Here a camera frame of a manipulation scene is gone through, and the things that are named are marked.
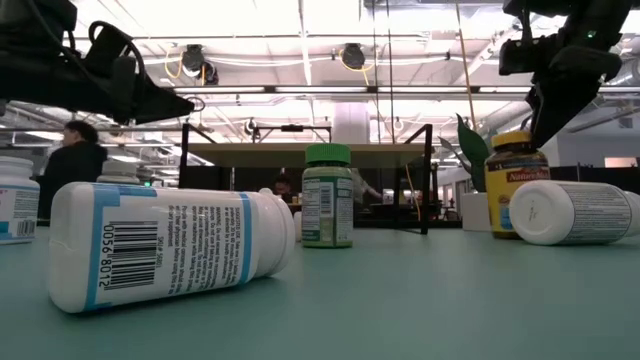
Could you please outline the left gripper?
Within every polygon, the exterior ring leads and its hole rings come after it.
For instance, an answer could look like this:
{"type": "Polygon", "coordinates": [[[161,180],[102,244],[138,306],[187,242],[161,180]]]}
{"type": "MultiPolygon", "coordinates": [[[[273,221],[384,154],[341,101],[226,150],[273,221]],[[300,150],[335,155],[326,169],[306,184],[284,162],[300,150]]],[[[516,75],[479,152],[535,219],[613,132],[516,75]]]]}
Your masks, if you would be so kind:
{"type": "Polygon", "coordinates": [[[84,58],[80,69],[61,55],[0,48],[0,99],[99,113],[121,124],[182,117],[195,109],[193,102],[156,86],[149,77],[137,80],[133,56],[116,59],[106,83],[92,80],[84,58]]]}

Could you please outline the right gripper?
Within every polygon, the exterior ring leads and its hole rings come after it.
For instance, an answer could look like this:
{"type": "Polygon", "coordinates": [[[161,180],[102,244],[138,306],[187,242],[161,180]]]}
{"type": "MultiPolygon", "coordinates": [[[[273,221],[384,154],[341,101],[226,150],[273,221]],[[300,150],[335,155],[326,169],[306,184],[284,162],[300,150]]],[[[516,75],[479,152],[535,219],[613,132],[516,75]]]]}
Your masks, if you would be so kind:
{"type": "Polygon", "coordinates": [[[531,144],[536,148],[546,144],[621,67],[618,55],[584,46],[570,45],[545,54],[536,63],[528,94],[533,110],[531,144]]]}

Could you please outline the yellow bottle yellow cap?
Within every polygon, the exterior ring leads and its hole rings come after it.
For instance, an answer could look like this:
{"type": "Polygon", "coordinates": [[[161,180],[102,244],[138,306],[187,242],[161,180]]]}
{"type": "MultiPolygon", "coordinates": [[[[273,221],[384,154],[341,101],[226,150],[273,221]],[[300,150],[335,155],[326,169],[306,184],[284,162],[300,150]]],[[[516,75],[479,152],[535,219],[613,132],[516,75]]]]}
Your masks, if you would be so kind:
{"type": "Polygon", "coordinates": [[[484,165],[491,232],[497,239],[519,239],[510,220],[511,198],[521,185],[550,178],[548,160],[528,131],[495,135],[491,146],[494,153],[484,165]]]}

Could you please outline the white bottle blue barcode label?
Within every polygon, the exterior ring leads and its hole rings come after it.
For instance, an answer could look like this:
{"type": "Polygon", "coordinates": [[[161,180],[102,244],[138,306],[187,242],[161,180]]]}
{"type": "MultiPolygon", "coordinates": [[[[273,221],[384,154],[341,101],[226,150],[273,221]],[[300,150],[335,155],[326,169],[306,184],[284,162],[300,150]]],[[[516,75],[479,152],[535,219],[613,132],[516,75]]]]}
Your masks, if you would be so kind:
{"type": "Polygon", "coordinates": [[[295,237],[268,189],[70,183],[52,203],[49,296],[80,313],[242,285],[283,270],[295,237]]]}

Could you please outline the green bottle green cap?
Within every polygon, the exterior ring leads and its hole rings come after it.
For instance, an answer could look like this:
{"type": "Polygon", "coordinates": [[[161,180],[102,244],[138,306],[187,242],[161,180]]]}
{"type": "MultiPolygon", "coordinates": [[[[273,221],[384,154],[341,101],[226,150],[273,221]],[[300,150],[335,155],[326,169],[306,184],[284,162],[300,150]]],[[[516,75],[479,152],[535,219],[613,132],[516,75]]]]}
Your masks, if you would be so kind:
{"type": "Polygon", "coordinates": [[[350,248],[353,231],[351,149],[313,144],[302,175],[301,242],[308,248],[350,248]]]}

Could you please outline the black room partition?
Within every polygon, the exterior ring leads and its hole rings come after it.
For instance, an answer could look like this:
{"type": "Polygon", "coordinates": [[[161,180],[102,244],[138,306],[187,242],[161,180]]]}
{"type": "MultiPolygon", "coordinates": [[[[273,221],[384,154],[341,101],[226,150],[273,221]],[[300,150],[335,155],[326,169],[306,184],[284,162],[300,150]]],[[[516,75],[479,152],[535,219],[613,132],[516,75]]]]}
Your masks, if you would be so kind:
{"type": "Polygon", "coordinates": [[[561,166],[550,168],[553,180],[617,183],[640,181],[640,168],[597,168],[591,166],[561,166]]]}

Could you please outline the long ceiling light strip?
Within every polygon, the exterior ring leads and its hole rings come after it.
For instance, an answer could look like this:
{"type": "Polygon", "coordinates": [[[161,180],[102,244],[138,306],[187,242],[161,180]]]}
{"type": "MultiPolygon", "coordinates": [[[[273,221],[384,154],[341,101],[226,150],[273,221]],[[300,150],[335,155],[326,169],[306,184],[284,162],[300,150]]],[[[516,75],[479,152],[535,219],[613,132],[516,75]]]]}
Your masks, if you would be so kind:
{"type": "MultiPolygon", "coordinates": [[[[176,94],[464,94],[464,86],[182,86],[176,94]]],[[[527,94],[525,86],[471,86],[472,94],[527,94]]],[[[640,93],[640,86],[604,86],[602,94],[640,93]]]]}

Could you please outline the green artificial plant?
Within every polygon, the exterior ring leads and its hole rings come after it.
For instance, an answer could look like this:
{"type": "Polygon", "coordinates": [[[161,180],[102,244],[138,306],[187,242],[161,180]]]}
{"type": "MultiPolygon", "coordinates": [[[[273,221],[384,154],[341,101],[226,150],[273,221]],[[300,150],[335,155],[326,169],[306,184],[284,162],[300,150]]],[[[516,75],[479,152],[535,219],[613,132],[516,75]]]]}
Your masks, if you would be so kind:
{"type": "Polygon", "coordinates": [[[489,148],[484,139],[471,130],[459,114],[456,117],[460,150],[457,151],[455,146],[442,137],[439,138],[440,144],[460,161],[464,170],[471,176],[475,190],[484,193],[486,191],[485,162],[490,156],[489,148]]]}

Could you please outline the person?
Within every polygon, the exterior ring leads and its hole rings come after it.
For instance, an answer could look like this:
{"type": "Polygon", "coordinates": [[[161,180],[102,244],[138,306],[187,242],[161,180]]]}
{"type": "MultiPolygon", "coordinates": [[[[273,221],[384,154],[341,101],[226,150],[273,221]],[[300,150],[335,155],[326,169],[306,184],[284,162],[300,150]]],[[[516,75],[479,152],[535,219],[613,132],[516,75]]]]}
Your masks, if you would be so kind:
{"type": "Polygon", "coordinates": [[[293,192],[289,177],[281,173],[275,179],[274,194],[279,195],[286,203],[292,202],[293,192]]]}
{"type": "Polygon", "coordinates": [[[72,182],[95,182],[102,174],[107,149],[99,143],[97,130],[87,122],[65,124],[62,146],[49,157],[40,185],[38,219],[49,220],[56,192],[72,182]]]}
{"type": "Polygon", "coordinates": [[[353,182],[353,199],[355,203],[363,205],[366,194],[373,196],[377,200],[383,199],[383,195],[364,180],[357,168],[351,169],[351,176],[353,182]]]}

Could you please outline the white plant pot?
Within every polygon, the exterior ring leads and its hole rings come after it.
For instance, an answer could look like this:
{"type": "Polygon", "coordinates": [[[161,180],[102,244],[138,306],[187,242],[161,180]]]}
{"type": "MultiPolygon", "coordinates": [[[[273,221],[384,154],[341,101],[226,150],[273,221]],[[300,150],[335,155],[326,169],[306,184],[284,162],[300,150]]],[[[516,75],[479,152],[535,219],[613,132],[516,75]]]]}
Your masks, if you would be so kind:
{"type": "Polygon", "coordinates": [[[461,197],[461,220],[465,231],[490,232],[486,193],[465,193],[461,197]]]}

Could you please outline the wooden shelf black frame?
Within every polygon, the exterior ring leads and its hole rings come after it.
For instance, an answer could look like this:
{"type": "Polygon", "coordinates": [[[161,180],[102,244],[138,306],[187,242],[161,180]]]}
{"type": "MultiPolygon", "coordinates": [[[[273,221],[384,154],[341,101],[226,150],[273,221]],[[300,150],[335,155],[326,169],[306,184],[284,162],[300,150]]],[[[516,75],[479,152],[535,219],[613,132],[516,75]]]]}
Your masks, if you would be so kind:
{"type": "MultiPolygon", "coordinates": [[[[187,157],[192,154],[220,168],[302,168],[305,166],[306,143],[217,143],[196,126],[187,123],[181,129],[179,186],[187,188],[187,157]]],[[[357,228],[394,229],[426,235],[435,227],[431,220],[429,190],[437,189],[437,179],[431,170],[433,126],[426,124],[401,144],[353,144],[352,165],[356,168],[394,171],[394,198],[391,216],[382,220],[357,220],[357,228]],[[400,178],[407,165],[415,159],[422,160],[422,200],[415,203],[420,216],[417,220],[403,220],[400,216],[400,178]]]]}

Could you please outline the black background rig frame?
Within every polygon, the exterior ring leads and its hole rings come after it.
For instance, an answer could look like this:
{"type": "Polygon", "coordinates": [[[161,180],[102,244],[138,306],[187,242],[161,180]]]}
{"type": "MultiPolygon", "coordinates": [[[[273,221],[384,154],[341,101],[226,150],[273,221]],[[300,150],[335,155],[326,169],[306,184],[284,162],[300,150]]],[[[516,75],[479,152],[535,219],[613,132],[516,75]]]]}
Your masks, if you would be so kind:
{"type": "Polygon", "coordinates": [[[332,140],[333,140],[333,134],[332,134],[332,127],[331,126],[311,126],[311,125],[300,125],[300,124],[286,124],[286,125],[280,125],[280,126],[258,126],[258,125],[255,125],[250,130],[251,141],[253,143],[262,143],[274,131],[283,132],[283,133],[302,133],[302,132],[305,132],[305,131],[311,131],[323,143],[331,143],[332,140]],[[328,133],[328,138],[325,139],[324,137],[322,137],[319,134],[320,131],[326,131],[328,133]]]}

